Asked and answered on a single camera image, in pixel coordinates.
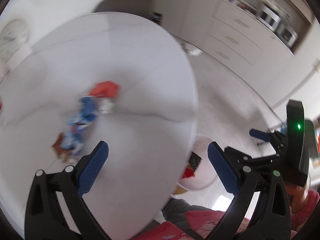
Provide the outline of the person right hand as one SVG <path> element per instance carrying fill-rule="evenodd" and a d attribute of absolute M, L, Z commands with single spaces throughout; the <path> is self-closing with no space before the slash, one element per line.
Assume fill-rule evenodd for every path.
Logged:
<path fill-rule="evenodd" d="M 305 184 L 304 187 L 301 187 L 293 183 L 285 183 L 285 189 L 288 196 L 291 197 L 290 207 L 292 213 L 298 213 L 309 201 L 307 185 Z"/>

